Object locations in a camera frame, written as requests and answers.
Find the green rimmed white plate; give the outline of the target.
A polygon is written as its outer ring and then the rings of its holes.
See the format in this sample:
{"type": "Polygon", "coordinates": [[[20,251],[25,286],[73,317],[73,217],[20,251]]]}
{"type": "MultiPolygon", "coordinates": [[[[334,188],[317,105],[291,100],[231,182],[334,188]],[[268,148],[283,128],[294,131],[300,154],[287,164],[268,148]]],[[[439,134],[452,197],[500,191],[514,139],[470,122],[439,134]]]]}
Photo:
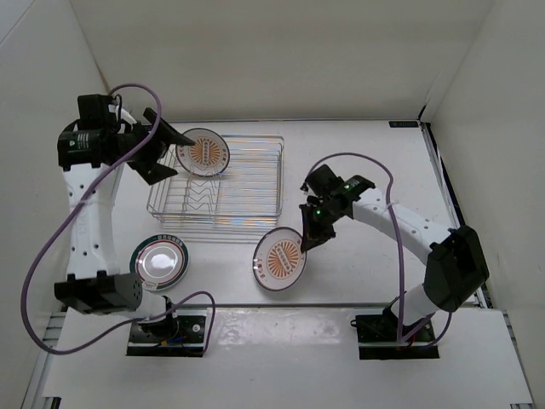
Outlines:
{"type": "Polygon", "coordinates": [[[189,266],[186,243],[173,234],[156,234],[137,245],[129,269],[148,291],[164,291],[176,285],[189,266]]]}

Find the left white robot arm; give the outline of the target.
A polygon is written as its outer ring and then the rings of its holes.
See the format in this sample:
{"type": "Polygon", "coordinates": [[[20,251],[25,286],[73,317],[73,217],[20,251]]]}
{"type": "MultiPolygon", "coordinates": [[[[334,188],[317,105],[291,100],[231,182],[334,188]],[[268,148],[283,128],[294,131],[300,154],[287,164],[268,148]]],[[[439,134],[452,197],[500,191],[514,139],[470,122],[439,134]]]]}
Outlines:
{"type": "Polygon", "coordinates": [[[54,284],[55,298],[80,314],[134,319],[145,332],[169,341],[179,329],[172,302],[144,290],[137,273],[119,267],[112,209],[123,167],[153,185],[176,174],[158,162],[170,146],[191,141],[150,107],[143,124],[110,95],[80,95],[77,105],[78,119],[57,141],[69,205],[77,215],[69,223],[69,262],[66,278],[54,284]]]}

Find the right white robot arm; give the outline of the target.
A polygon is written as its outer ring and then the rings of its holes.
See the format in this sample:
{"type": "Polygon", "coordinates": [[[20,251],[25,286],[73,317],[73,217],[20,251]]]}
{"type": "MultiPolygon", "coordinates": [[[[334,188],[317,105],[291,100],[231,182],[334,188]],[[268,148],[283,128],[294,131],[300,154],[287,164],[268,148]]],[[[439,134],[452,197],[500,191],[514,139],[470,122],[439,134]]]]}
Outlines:
{"type": "Polygon", "coordinates": [[[336,236],[343,217],[373,227],[394,239],[398,251],[409,251],[425,267],[424,280],[383,310],[387,337],[404,341],[437,311],[456,312],[490,277],[477,232],[467,226],[449,228],[393,204],[388,193],[362,176],[343,180],[323,164],[312,170],[304,186],[312,195],[301,205],[301,251],[336,236]]]}

